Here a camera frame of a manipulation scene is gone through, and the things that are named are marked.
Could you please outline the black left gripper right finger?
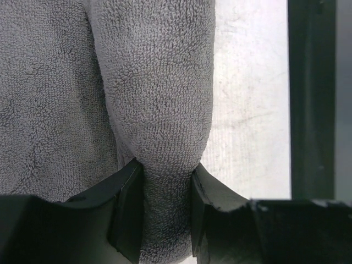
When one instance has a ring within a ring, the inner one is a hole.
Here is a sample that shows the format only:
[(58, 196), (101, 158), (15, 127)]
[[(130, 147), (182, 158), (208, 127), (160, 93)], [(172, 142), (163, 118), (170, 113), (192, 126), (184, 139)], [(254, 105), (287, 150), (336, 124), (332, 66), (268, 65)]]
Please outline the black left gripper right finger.
[(351, 263), (351, 204), (247, 200), (199, 165), (191, 177), (198, 263)]

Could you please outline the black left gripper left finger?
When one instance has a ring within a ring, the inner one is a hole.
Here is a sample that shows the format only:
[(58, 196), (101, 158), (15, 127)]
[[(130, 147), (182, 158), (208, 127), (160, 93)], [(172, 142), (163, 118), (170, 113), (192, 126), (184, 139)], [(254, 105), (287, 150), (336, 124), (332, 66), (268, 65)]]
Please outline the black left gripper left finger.
[(132, 160), (66, 202), (1, 196), (1, 263), (138, 263), (142, 189)]

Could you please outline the grey towel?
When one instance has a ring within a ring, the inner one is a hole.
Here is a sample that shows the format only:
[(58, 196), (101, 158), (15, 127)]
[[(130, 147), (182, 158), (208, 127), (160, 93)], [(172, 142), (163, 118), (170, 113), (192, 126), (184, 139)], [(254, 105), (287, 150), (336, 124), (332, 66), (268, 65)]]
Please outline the grey towel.
[(1, 1), (1, 193), (63, 201), (145, 168), (141, 263), (191, 255), (214, 1)]

